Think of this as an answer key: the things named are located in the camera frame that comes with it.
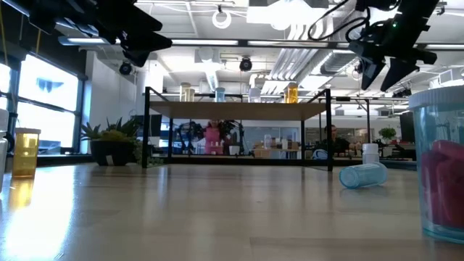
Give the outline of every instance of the pink object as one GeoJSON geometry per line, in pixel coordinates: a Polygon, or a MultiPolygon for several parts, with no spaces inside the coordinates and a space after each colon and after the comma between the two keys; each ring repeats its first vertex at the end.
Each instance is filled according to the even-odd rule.
{"type": "Polygon", "coordinates": [[[206,144],[204,146],[204,153],[216,155],[223,154],[223,148],[221,146],[214,146],[213,144],[220,144],[220,133],[218,128],[206,128],[204,138],[206,139],[206,144]]]}
{"type": "Polygon", "coordinates": [[[445,140],[434,141],[432,144],[432,150],[440,152],[453,159],[464,160],[464,145],[462,144],[445,140]]]}
{"type": "Polygon", "coordinates": [[[464,228],[464,161],[448,159],[436,167],[436,191],[424,189],[427,217],[437,225],[464,228]]]}
{"type": "Polygon", "coordinates": [[[444,154],[435,151],[422,153],[420,156],[420,175],[424,189],[436,192],[438,190],[438,179],[436,167],[440,162],[449,158],[444,154]]]}

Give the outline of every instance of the person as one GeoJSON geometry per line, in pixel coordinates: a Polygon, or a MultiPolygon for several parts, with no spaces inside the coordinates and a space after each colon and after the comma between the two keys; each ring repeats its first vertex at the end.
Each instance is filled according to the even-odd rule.
{"type": "Polygon", "coordinates": [[[204,153],[205,154],[223,154],[223,146],[221,144],[219,120],[210,120],[204,132],[204,153]]]}
{"type": "MultiPolygon", "coordinates": [[[[324,128],[324,133],[327,134],[327,126],[324,128]]],[[[349,142],[344,138],[336,136],[337,129],[335,125],[331,126],[331,137],[332,137],[332,152],[333,153],[345,153],[349,149],[349,142]]],[[[327,139],[325,138],[316,149],[327,150],[327,139]]]]}

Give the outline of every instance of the plant pot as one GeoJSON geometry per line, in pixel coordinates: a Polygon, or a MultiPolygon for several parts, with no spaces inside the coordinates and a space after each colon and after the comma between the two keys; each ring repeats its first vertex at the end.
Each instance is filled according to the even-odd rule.
{"type": "Polygon", "coordinates": [[[229,146],[229,155],[239,155],[240,154],[240,146],[229,146]]]}
{"type": "Polygon", "coordinates": [[[100,166],[124,166],[133,159],[133,144],[122,141],[91,141],[93,159],[100,166]]]}

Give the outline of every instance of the red object in container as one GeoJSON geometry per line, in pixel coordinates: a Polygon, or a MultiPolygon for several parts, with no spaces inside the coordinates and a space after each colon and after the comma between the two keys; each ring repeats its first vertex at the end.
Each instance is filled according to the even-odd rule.
{"type": "Polygon", "coordinates": [[[436,192],[438,190],[439,176],[436,167],[449,157],[440,152],[428,151],[420,156],[420,175],[424,190],[436,192]]]}
{"type": "Polygon", "coordinates": [[[427,216],[437,225],[464,229],[464,161],[448,159],[436,167],[437,191],[424,189],[427,216]]]}
{"type": "Polygon", "coordinates": [[[464,145],[452,141],[434,141],[432,150],[440,152],[450,158],[464,160],[464,145]]]}

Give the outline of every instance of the blue plastic bottle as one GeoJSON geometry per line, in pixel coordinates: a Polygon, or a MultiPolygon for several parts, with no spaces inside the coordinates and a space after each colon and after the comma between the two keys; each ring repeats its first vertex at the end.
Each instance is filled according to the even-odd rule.
{"type": "Polygon", "coordinates": [[[346,167],[339,174],[341,184],[348,189],[380,185],[386,177],[386,167],[379,162],[346,167]]]}

